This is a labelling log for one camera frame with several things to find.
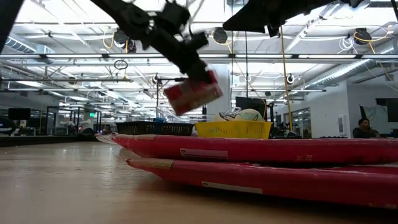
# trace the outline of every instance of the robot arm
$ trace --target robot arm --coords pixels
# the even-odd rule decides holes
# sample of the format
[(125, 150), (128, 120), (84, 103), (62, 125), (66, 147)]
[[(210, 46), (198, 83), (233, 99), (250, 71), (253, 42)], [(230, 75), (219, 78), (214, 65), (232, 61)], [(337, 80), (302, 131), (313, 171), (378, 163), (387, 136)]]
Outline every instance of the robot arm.
[(162, 12), (150, 16), (134, 4), (122, 0), (91, 1), (109, 14), (127, 36), (140, 40), (144, 49), (153, 47), (191, 80), (211, 82), (206, 75), (206, 64), (197, 53), (199, 48), (208, 44), (206, 34), (192, 34), (190, 40), (183, 41), (174, 37), (187, 24), (190, 18), (188, 9), (167, 1)]

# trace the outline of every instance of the ceiling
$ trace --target ceiling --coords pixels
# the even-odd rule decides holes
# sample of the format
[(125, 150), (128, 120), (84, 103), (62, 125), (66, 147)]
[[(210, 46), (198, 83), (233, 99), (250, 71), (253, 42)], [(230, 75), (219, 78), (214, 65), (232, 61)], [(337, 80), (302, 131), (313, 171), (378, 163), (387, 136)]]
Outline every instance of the ceiling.
[[(239, 8), (231, 11), (225, 1), (205, 0), (199, 7), (201, 0), (178, 0), (185, 5), (191, 2), (189, 10), (196, 16), (192, 22), (192, 30), (206, 30), (209, 34), (209, 45), (199, 50), (200, 54), (229, 54), (227, 45), (217, 44), (212, 39), (215, 27), (221, 27), (222, 23), (236, 13)], [(289, 19), (283, 26), (283, 43), (287, 54), (370, 54), (369, 44), (354, 44), (348, 34), (353, 34), (355, 28), (367, 28), (372, 35), (377, 47), (396, 37), (398, 26), (396, 17), (391, 7), (379, 7), (382, 1), (365, 1), (364, 6), (353, 10), (344, 5), (332, 5), (313, 10), (310, 14), (298, 15)], [(141, 9), (151, 12), (160, 11), (165, 0), (136, 0), (134, 4)], [(33, 48), (46, 46), (47, 50), (55, 54), (124, 54), (124, 50), (113, 44), (113, 32), (118, 25), (114, 20), (94, 5), (90, 0), (26, 0), (18, 18), (14, 24), (10, 37), (15, 38)], [(282, 38), (270, 38), (267, 34), (248, 32), (227, 32), (231, 49), (236, 54), (281, 54)], [(141, 44), (136, 42), (136, 54), (157, 53), (154, 49), (143, 51)], [(21, 54), (20, 51), (6, 46), (2, 54)], [(129, 58), (129, 64), (125, 70), (116, 70), (115, 59), (69, 59), (56, 58), (52, 64), (38, 62), (33, 59), (1, 59), (3, 67), (19, 68), (19, 76), (11, 73), (6, 78), (43, 78), (50, 75), (52, 79), (75, 77), (78, 79), (90, 79), (90, 82), (47, 82), (42, 85), (57, 89), (71, 88), (104, 88), (104, 89), (135, 89), (137, 91), (115, 91), (113, 94), (99, 96), (95, 92), (74, 93), (67, 91), (54, 91), (56, 95), (79, 96), (87, 98), (87, 101), (102, 103), (128, 102), (144, 105), (146, 108), (155, 106), (154, 93), (144, 93), (143, 89), (155, 88), (152, 78), (155, 74), (164, 78), (184, 77), (179, 69), (164, 58)], [(217, 58), (209, 59), (208, 63), (227, 63), (230, 71), (236, 77), (233, 88), (245, 88), (244, 75), (248, 68), (249, 81), (253, 88), (284, 88), (284, 66), (282, 59), (277, 60), (239, 60), (233, 63), (230, 60), (217, 61)], [(310, 82), (323, 72), (338, 66), (341, 63), (349, 63), (344, 60), (288, 60), (286, 72), (296, 77), (295, 85), (299, 86)], [(176, 84), (168, 82), (165, 86)], [(15, 83), (18, 87), (38, 88), (31, 83)], [(233, 96), (243, 94), (233, 92)]]

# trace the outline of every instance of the yellow basket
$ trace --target yellow basket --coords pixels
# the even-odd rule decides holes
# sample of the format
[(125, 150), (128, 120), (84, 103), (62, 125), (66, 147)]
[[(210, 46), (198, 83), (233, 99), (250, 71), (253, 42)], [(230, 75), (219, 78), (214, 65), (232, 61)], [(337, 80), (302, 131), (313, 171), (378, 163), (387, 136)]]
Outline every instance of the yellow basket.
[(195, 126), (199, 137), (268, 139), (272, 122), (218, 121), (197, 123)]

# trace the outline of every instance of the black basket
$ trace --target black basket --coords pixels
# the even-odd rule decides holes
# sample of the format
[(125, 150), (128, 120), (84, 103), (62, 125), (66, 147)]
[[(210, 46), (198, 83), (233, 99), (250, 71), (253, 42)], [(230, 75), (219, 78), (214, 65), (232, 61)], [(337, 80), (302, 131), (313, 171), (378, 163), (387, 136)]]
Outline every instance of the black basket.
[(155, 123), (148, 121), (133, 121), (116, 123), (119, 134), (163, 134), (174, 136), (191, 136), (194, 124)]

